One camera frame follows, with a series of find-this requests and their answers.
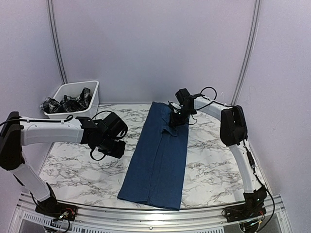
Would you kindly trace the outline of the blue t-shirt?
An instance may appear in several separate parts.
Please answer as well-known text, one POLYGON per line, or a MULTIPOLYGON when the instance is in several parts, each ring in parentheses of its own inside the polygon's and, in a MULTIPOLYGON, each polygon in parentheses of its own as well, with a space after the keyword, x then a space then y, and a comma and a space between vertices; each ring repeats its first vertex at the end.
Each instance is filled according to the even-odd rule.
POLYGON ((171 128, 168 105, 153 102, 118 199, 180 210, 188 149, 188 125, 171 128))

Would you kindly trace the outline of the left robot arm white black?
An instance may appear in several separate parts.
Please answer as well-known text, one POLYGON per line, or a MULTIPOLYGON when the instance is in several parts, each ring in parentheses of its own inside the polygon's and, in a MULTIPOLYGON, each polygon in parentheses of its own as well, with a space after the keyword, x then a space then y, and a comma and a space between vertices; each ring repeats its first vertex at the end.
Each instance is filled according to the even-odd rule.
POLYGON ((65 119, 38 119, 11 112, 2 122, 0 131, 0 166, 10 171, 37 200, 36 211, 57 216, 65 210, 74 210, 60 204, 49 184, 45 183, 23 156, 23 146, 38 143, 69 142, 88 145, 104 156, 120 159, 126 143, 122 140, 128 126, 114 112, 104 119, 85 116, 65 119))

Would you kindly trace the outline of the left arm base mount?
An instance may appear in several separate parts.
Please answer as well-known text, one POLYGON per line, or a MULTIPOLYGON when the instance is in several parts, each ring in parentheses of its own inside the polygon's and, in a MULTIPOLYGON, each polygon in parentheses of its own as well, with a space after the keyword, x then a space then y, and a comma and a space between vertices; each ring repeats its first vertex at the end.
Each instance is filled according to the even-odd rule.
POLYGON ((77 214, 77 206, 66 204, 66 203, 58 203, 56 207, 40 207, 36 206, 35 211, 37 213, 50 216, 56 219, 59 219, 61 215, 61 220, 69 220, 74 221, 77 214))

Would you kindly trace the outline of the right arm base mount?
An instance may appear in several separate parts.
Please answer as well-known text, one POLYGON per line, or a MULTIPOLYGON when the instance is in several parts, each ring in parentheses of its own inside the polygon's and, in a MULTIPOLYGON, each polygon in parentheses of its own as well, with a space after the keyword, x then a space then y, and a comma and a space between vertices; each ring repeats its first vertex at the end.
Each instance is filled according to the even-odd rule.
POLYGON ((264 204, 250 209, 246 208, 246 204, 239 204, 225 207, 221 214, 227 222, 235 222, 263 216, 266 214, 266 209, 264 204))

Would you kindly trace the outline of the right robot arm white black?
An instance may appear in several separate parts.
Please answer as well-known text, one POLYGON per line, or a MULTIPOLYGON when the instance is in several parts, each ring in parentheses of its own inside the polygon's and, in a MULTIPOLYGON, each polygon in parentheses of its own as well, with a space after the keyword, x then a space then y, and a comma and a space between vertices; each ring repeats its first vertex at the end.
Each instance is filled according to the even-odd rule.
POLYGON ((266 212, 264 200, 267 189, 256 173, 256 164, 249 149, 248 129, 244 112, 239 105, 220 103, 204 94, 190 94, 185 88, 176 92, 178 104, 169 103, 170 126, 176 127, 189 122, 189 117, 201 111, 220 122, 220 139, 229 147, 238 165, 243 182, 245 203, 227 207, 229 216, 253 217, 266 212))

